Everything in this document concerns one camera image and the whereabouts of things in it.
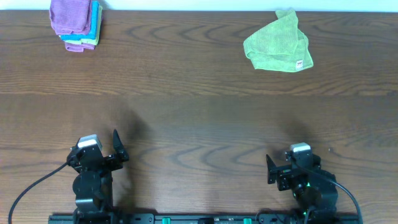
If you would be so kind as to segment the green microfiber cloth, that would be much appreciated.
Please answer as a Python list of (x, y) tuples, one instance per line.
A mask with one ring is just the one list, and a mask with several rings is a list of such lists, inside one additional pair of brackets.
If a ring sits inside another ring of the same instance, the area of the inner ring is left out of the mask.
[(309, 39), (293, 9), (277, 10), (277, 19), (250, 35), (244, 53), (254, 69), (295, 73), (313, 67)]

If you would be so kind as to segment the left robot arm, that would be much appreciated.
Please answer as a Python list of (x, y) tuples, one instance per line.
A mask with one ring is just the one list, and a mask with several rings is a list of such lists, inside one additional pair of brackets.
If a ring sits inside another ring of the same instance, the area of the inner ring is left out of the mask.
[(112, 172), (129, 160), (119, 134), (113, 131), (114, 154), (102, 155), (97, 135), (80, 138), (67, 156), (67, 165), (78, 172), (73, 181), (76, 210), (73, 223), (119, 223), (120, 211), (113, 205)]

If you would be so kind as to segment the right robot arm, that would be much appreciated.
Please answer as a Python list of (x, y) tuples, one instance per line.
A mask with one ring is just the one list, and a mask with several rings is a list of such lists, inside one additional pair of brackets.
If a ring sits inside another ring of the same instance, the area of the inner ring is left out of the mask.
[(267, 183), (277, 184), (280, 191), (291, 190), (301, 211), (296, 223), (331, 223), (336, 213), (338, 192), (335, 175), (321, 169), (321, 159), (312, 151), (285, 153), (289, 165), (276, 166), (266, 156)]

